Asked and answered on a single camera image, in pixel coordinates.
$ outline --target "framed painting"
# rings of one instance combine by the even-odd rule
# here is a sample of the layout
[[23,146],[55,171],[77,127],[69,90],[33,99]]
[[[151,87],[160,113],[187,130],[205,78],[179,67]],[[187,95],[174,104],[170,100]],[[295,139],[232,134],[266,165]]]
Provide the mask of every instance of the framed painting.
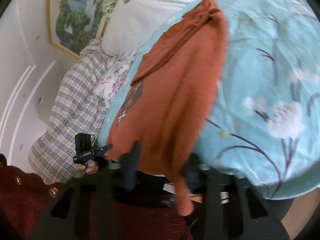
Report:
[[103,36],[117,0],[47,0],[47,25],[52,45],[79,59],[80,51]]

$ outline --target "plaid fabric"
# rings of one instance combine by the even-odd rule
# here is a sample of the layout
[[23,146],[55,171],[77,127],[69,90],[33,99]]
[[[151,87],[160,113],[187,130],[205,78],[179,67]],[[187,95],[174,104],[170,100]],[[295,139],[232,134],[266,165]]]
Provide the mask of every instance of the plaid fabric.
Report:
[[97,138],[106,115],[104,100],[92,90],[108,70],[110,57],[102,50],[100,39],[90,41],[80,57],[62,80],[46,133],[29,152],[28,172],[39,175],[46,184],[72,177],[75,135],[88,133]]

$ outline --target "red fabric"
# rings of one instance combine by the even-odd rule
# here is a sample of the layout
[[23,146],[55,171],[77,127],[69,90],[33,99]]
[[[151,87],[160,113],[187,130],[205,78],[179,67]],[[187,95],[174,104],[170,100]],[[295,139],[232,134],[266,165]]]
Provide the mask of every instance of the red fabric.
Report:
[[[3,162],[0,165],[0,178],[0,208],[15,230],[26,239],[41,211],[53,200],[50,189],[60,189],[63,184],[45,185],[39,176],[24,173]],[[184,219],[177,215],[175,208],[147,209],[121,203],[116,205],[119,240],[179,240],[187,229]],[[90,239],[94,239],[92,217],[89,226]]]
[[203,0],[143,56],[111,128],[108,159],[140,142],[139,171],[164,174],[174,185],[179,214],[192,212],[181,175],[217,92],[227,24],[213,0]]

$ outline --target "white wall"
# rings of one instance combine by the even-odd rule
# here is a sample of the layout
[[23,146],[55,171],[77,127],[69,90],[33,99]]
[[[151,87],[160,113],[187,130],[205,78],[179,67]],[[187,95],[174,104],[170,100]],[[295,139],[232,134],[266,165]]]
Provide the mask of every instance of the white wall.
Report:
[[46,0],[13,0],[0,19],[0,41],[0,153],[25,171],[75,60],[49,44]]

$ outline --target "white pillow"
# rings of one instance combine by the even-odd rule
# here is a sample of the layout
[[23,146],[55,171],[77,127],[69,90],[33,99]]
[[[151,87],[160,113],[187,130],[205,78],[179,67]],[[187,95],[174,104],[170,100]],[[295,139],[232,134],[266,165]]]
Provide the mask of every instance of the white pillow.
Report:
[[102,39],[109,55],[131,56],[193,0],[118,0]]

